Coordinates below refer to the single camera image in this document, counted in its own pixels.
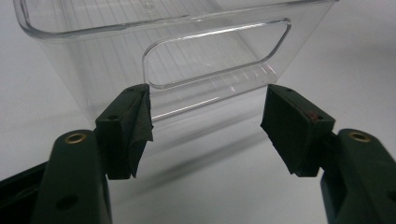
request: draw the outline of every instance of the white background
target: white background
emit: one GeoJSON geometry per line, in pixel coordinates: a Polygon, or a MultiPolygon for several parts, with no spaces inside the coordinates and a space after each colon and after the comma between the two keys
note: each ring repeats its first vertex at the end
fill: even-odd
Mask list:
{"type": "MultiPolygon", "coordinates": [[[[396,157],[396,2],[336,3],[277,84],[396,157]]],[[[156,123],[138,178],[111,181],[115,223],[326,223],[316,178],[290,175],[259,124],[266,89],[156,123]]],[[[89,128],[12,1],[0,5],[0,180],[89,128]]]]}

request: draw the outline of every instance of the plastic bin handle cutout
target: plastic bin handle cutout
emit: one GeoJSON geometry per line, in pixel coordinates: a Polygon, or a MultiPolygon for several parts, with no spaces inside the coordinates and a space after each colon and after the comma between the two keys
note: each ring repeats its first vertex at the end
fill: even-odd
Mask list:
{"type": "Polygon", "coordinates": [[[143,56],[145,82],[166,90],[266,63],[290,28],[290,19],[284,18],[156,41],[143,56]]]}

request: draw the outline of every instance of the clear plastic bin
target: clear plastic bin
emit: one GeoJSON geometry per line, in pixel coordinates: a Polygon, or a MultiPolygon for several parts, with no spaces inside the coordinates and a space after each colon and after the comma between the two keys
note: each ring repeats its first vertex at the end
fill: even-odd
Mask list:
{"type": "Polygon", "coordinates": [[[14,0],[93,120],[150,85],[153,120],[276,82],[336,0],[14,0]]]}

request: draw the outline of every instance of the plastic bin rim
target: plastic bin rim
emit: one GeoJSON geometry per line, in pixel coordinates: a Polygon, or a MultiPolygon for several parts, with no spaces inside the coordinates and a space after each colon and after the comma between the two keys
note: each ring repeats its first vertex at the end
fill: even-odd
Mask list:
{"type": "Polygon", "coordinates": [[[27,9],[26,9],[26,0],[13,0],[14,7],[17,14],[18,22],[22,28],[22,30],[31,37],[41,40],[47,41],[67,41],[67,40],[75,40],[80,39],[82,37],[97,37],[99,33],[104,32],[122,32],[126,29],[134,28],[148,28],[152,26],[158,25],[165,25],[169,23],[184,23],[189,21],[198,21],[202,19],[211,19],[216,17],[222,17],[230,14],[235,13],[242,13],[251,10],[268,10],[268,9],[282,9],[285,7],[299,7],[299,6],[306,6],[311,4],[322,4],[328,2],[338,2],[339,0],[299,0],[299,1],[289,1],[283,3],[275,3],[275,4],[268,4],[260,7],[244,7],[235,10],[229,11],[220,11],[220,12],[212,12],[203,15],[197,16],[182,16],[182,17],[174,17],[174,18],[165,18],[165,19],[158,19],[158,20],[150,20],[150,21],[138,21],[138,22],[127,22],[122,24],[114,24],[108,26],[101,26],[101,27],[93,27],[88,29],[81,29],[76,31],[67,31],[67,32],[47,32],[43,30],[36,29],[27,18],[27,9]]]}

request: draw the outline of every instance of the screw hole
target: screw hole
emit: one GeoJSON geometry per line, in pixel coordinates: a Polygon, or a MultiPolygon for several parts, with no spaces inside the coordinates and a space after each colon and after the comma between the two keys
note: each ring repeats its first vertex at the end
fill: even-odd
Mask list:
{"type": "Polygon", "coordinates": [[[371,141],[371,138],[364,133],[349,133],[349,137],[353,138],[356,141],[368,143],[371,141]]]}
{"type": "Polygon", "coordinates": [[[56,209],[66,211],[74,207],[78,202],[78,196],[75,194],[67,195],[56,203],[56,209]]]}
{"type": "Polygon", "coordinates": [[[87,134],[85,133],[73,133],[64,139],[67,144],[76,144],[84,141],[87,138],[87,134]]]}
{"type": "Polygon", "coordinates": [[[117,119],[119,116],[117,116],[117,115],[111,115],[111,116],[108,116],[107,118],[108,119],[117,119]]]}

